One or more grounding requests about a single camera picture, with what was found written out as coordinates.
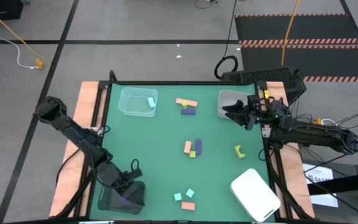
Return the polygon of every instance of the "pink block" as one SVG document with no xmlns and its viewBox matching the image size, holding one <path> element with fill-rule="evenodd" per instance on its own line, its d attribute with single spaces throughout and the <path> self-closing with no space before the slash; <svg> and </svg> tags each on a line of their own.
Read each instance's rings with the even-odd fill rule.
<svg viewBox="0 0 358 224">
<path fill-rule="evenodd" d="M 186 141 L 185 154 L 190 154 L 190 149 L 191 149 L 191 141 Z"/>
<path fill-rule="evenodd" d="M 182 202 L 181 209 L 194 211 L 196 210 L 196 204 L 191 202 Z"/>
<path fill-rule="evenodd" d="M 197 106 L 197 104 L 198 104 L 197 101 L 184 100 L 184 99 L 181 99 L 181 98 L 177 98 L 177 103 L 178 104 L 182 104 L 184 101 L 187 101 L 188 106 Z"/>
</svg>

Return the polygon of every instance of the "toy block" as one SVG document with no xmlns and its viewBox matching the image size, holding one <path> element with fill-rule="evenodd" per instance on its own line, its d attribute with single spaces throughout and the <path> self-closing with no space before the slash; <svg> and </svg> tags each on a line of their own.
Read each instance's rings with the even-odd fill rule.
<svg viewBox="0 0 358 224">
<path fill-rule="evenodd" d="M 195 157 L 196 157 L 196 151 L 191 151 L 190 158 L 195 158 Z"/>
<path fill-rule="evenodd" d="M 188 106 L 197 106 L 197 104 L 198 104 L 197 101 L 184 100 L 184 99 L 181 99 L 181 98 L 177 98 L 177 103 L 178 103 L 178 104 L 182 104 L 183 101 L 186 101 Z"/>
<path fill-rule="evenodd" d="M 189 196 L 189 197 L 192 197 L 194 195 L 194 191 L 191 190 L 191 189 L 188 189 L 187 192 L 186 192 L 186 195 Z"/>
<path fill-rule="evenodd" d="M 182 202 L 181 209 L 194 211 L 196 210 L 196 204 L 191 202 Z"/>
<path fill-rule="evenodd" d="M 240 145 L 234 146 L 234 152 L 236 152 L 236 155 L 239 159 L 244 158 L 246 155 L 240 152 Z"/>
<path fill-rule="evenodd" d="M 183 102 L 181 103 L 181 108 L 182 109 L 187 109 L 187 101 L 186 100 L 183 100 Z"/>
<path fill-rule="evenodd" d="M 186 110 L 182 110 L 181 113 L 184 114 L 184 115 L 194 115 L 194 114 L 196 114 L 196 110 L 194 110 L 194 109 L 186 109 Z"/>
<path fill-rule="evenodd" d="M 149 101 L 149 106 L 151 108 L 155 108 L 154 99 L 152 97 L 149 97 L 149 98 L 147 98 L 147 100 Z"/>
<path fill-rule="evenodd" d="M 185 154 L 189 154 L 191 149 L 191 141 L 186 141 L 185 143 Z"/>
<path fill-rule="evenodd" d="M 201 140 L 200 139 L 196 140 L 196 154 L 201 155 Z"/>
<path fill-rule="evenodd" d="M 181 193 L 174 194 L 173 196 L 174 196 L 176 202 L 181 200 Z"/>
</svg>

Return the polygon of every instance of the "transparent bin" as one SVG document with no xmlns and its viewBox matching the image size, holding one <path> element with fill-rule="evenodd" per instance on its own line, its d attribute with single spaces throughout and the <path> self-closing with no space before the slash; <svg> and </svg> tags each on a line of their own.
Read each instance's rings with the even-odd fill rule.
<svg viewBox="0 0 358 224">
<path fill-rule="evenodd" d="M 154 108 L 149 105 L 148 98 L 152 97 Z M 121 91 L 118 109 L 129 116 L 143 116 L 152 118 L 157 107 L 157 91 L 147 88 L 125 87 Z"/>
<path fill-rule="evenodd" d="M 248 99 L 247 96 L 251 95 L 250 93 L 243 93 L 239 91 L 231 91 L 231 90 L 221 90 L 219 92 L 219 100 L 218 100 L 218 116 L 221 118 L 228 118 L 226 115 L 226 111 L 222 109 L 223 106 L 231 106 L 235 105 L 237 100 L 241 100 L 244 105 L 247 104 Z"/>
</svg>

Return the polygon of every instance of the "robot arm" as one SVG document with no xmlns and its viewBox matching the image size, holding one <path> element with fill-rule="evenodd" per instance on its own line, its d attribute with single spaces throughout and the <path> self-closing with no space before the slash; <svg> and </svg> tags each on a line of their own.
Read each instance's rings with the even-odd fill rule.
<svg viewBox="0 0 358 224">
<path fill-rule="evenodd" d="M 66 136 L 85 155 L 85 163 L 92 167 L 85 181 L 78 187 L 75 196 L 57 217 L 67 217 L 76 202 L 81 198 L 83 191 L 91 180 L 96 179 L 104 187 L 102 196 L 102 207 L 104 210 L 119 210 L 137 214 L 144 206 L 143 182 L 135 181 L 142 176 L 137 167 L 133 168 L 132 161 L 130 172 L 121 172 L 111 162 L 112 155 L 103 147 L 102 138 L 92 129 L 82 128 L 69 116 L 67 116 L 66 105 L 59 98 L 48 96 L 39 104 L 34 115 L 41 123 L 50 124 L 56 130 Z"/>
<path fill-rule="evenodd" d="M 269 144 L 281 149 L 284 144 L 295 142 L 307 145 L 327 146 L 337 152 L 354 154 L 358 152 L 358 136 L 338 126 L 324 126 L 297 121 L 282 100 L 273 100 L 267 110 L 261 109 L 256 95 L 248 96 L 248 104 L 238 100 L 235 105 L 224 106 L 226 116 L 237 124 L 251 130 L 254 124 L 271 125 Z"/>
</svg>

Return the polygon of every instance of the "yellow cable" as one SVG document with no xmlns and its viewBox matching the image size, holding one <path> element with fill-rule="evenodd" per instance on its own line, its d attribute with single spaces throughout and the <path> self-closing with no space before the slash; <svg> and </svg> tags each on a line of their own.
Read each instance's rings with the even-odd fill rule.
<svg viewBox="0 0 358 224">
<path fill-rule="evenodd" d="M 31 52 L 33 52 L 36 56 L 40 57 L 42 61 L 44 60 L 44 58 L 40 54 L 38 54 L 35 50 L 33 50 L 30 46 L 28 46 L 26 42 L 24 42 L 23 39 L 21 39 L 15 32 L 13 32 L 13 30 L 11 30 L 11 28 L 9 28 L 1 19 L 0 19 L 0 23 L 4 25 L 4 27 L 7 28 L 16 38 L 18 38 Z"/>
<path fill-rule="evenodd" d="M 294 8 L 293 13 L 292 13 L 292 16 L 291 16 L 290 24 L 288 25 L 287 33 L 285 34 L 284 45 L 283 45 L 283 52 L 282 52 L 282 54 L 281 54 L 281 66 L 284 65 L 285 46 L 287 45 L 288 35 L 290 34 L 290 29 L 291 29 L 291 26 L 292 26 L 292 21 L 293 21 L 293 18 L 294 18 L 294 16 L 295 16 L 295 14 L 296 14 L 296 10 L 298 10 L 299 2 L 300 2 L 300 0 L 297 0 L 297 1 L 296 1 L 296 5 L 295 5 L 295 8 Z"/>
</svg>

